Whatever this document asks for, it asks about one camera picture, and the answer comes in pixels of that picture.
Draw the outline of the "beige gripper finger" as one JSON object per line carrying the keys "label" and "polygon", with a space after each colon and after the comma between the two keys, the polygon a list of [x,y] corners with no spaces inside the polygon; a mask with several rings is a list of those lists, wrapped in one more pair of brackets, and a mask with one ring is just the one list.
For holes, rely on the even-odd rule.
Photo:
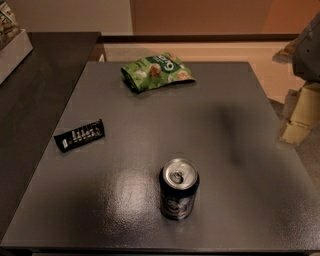
{"label": "beige gripper finger", "polygon": [[279,63],[291,63],[297,42],[298,39],[290,41],[284,48],[280,49],[273,55],[272,60]]}
{"label": "beige gripper finger", "polygon": [[279,139],[299,145],[320,121],[320,83],[306,82],[298,91],[290,89],[282,116]]}

